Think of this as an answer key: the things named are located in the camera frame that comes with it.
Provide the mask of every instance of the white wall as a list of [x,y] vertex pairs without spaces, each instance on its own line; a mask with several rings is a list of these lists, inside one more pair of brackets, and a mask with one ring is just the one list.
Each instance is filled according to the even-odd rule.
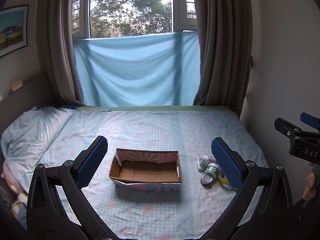
[[284,166],[296,202],[310,167],[288,154],[289,140],[274,121],[316,132],[299,117],[320,117],[320,10],[314,0],[252,0],[252,14],[254,69],[241,120],[269,166]]
[[28,46],[0,58],[0,93],[6,98],[13,79],[28,80],[40,73],[36,46],[36,3],[37,0],[7,0],[4,9],[29,5],[27,36]]

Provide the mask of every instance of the green mattress edge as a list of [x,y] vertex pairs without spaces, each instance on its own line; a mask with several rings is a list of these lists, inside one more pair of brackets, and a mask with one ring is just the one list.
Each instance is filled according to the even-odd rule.
[[226,106],[131,106],[131,107],[98,107],[79,106],[77,111],[223,111],[230,110]]

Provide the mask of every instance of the open box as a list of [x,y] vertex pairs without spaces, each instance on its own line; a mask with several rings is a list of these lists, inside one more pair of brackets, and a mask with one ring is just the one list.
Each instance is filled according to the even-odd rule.
[[114,184],[131,189],[179,190],[182,182],[179,152],[117,149],[109,178]]

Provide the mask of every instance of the tree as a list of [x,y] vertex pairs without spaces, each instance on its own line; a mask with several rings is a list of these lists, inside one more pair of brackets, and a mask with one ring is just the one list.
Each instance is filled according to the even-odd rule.
[[172,4],[162,0],[91,0],[93,38],[172,32]]

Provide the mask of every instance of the curtain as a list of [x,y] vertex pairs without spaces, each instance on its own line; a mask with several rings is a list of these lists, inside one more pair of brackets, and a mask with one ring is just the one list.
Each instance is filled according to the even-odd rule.
[[250,0],[195,0],[200,84],[194,105],[228,106],[241,114],[252,49]]
[[200,81],[197,32],[73,42],[86,105],[192,105]]
[[70,28],[72,0],[38,0],[36,40],[42,72],[61,102],[83,105]]

